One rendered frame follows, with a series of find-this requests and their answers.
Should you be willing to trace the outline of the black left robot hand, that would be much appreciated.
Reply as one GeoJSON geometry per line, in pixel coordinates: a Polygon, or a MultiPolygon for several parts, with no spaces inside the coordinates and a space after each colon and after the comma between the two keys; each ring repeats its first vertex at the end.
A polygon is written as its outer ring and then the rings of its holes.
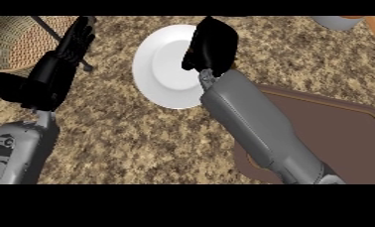
{"type": "Polygon", "coordinates": [[[20,103],[23,108],[55,111],[67,99],[94,40],[91,17],[79,16],[58,47],[45,53],[30,75],[0,72],[0,99],[20,103]]]}

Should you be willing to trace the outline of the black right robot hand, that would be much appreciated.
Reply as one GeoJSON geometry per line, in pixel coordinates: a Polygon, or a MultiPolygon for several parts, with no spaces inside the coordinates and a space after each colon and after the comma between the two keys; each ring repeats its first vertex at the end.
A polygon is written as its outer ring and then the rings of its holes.
{"type": "Polygon", "coordinates": [[[221,20],[207,16],[197,26],[191,45],[182,60],[185,70],[213,70],[221,77],[231,69],[237,51],[240,35],[237,30],[221,20]]]}

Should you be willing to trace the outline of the white round plate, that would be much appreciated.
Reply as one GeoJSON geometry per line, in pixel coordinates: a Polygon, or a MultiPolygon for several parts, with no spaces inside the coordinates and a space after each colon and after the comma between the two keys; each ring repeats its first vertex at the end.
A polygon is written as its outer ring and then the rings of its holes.
{"type": "Polygon", "coordinates": [[[182,68],[182,60],[195,32],[192,25],[170,25],[142,41],[132,63],[136,87],[161,107],[187,109],[201,105],[204,93],[198,71],[182,68]]]}

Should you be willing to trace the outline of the brown rectangular tray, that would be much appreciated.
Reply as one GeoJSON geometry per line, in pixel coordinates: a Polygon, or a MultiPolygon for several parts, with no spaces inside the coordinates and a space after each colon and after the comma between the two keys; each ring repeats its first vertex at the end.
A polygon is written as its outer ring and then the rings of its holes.
{"type": "Polygon", "coordinates": [[[375,184],[375,107],[266,86],[275,131],[235,144],[241,174],[271,183],[375,184]]]}

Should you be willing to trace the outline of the grey cylindrical container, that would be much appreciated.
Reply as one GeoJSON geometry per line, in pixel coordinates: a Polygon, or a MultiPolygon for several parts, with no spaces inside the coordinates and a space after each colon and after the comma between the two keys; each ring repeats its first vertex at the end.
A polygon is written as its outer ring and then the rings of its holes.
{"type": "Polygon", "coordinates": [[[336,31],[350,30],[364,20],[359,18],[346,18],[342,16],[312,16],[314,21],[327,29],[336,31]]]}

